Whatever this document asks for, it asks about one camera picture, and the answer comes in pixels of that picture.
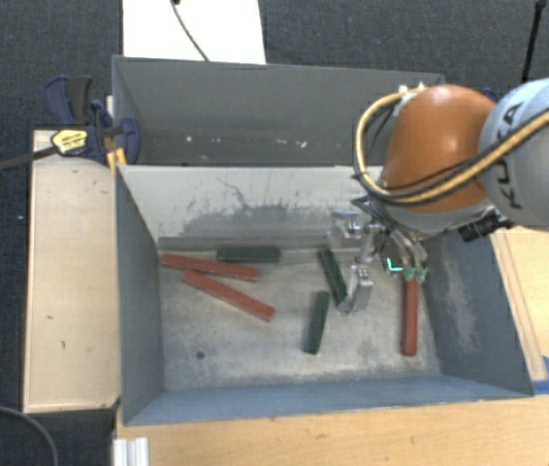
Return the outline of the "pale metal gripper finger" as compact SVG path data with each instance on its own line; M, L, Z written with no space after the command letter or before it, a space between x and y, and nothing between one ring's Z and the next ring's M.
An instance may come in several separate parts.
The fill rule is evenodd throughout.
M364 310L370 301L373 281L367 267L359 267L355 273L354 309Z
M339 289L338 310L345 314L351 313L355 308L355 295L358 286L357 272L358 267L356 264L353 264L349 268L347 282L344 280L340 281L342 287Z

